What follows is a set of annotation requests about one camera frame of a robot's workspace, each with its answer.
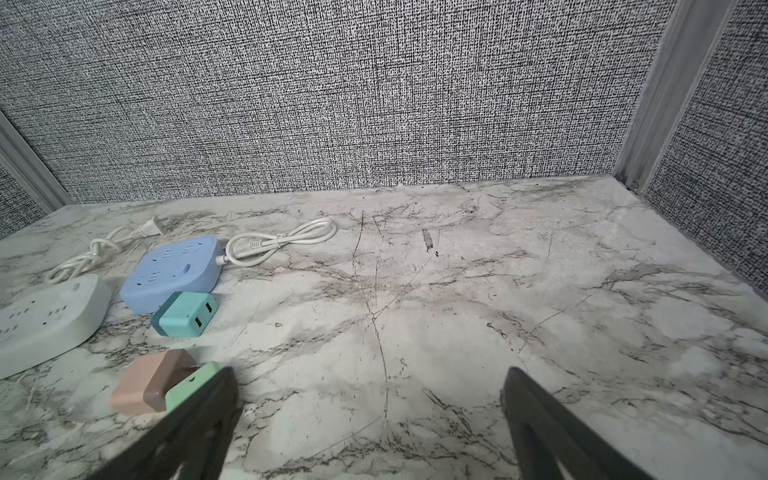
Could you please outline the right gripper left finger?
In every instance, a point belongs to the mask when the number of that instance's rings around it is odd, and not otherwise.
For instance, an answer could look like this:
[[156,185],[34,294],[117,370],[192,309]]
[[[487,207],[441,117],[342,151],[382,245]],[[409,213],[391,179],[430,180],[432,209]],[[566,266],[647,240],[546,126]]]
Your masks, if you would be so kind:
[[92,479],[217,479],[240,415],[234,370],[225,367]]

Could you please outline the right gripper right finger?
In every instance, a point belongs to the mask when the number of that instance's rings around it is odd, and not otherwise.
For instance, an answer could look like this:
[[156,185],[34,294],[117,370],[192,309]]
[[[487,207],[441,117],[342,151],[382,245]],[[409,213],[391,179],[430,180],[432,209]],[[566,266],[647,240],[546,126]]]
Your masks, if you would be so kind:
[[508,370],[500,394],[524,479],[648,479],[523,370]]

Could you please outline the green adapter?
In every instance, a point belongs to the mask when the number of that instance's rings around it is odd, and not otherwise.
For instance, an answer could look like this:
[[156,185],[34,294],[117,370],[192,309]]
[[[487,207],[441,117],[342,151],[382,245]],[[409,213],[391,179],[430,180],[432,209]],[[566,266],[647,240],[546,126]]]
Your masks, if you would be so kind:
[[209,362],[195,368],[189,375],[166,392],[166,412],[170,413],[184,403],[210,379],[215,377],[220,370],[221,366],[217,362]]

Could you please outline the teal adapter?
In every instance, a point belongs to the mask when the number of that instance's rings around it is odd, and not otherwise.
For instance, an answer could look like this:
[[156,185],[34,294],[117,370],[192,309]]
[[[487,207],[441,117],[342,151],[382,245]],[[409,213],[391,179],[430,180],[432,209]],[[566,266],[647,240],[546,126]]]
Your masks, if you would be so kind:
[[211,293],[175,292],[151,318],[151,326],[161,336],[199,337],[218,311]]

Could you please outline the blue square power strip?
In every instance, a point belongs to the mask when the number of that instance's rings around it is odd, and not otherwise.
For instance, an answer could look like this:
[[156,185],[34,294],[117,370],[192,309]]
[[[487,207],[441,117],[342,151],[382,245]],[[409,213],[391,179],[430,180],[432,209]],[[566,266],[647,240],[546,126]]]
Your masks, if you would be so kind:
[[210,293],[221,275],[224,254],[213,236],[190,238],[147,253],[123,283],[119,295],[138,315],[149,315],[177,292]]

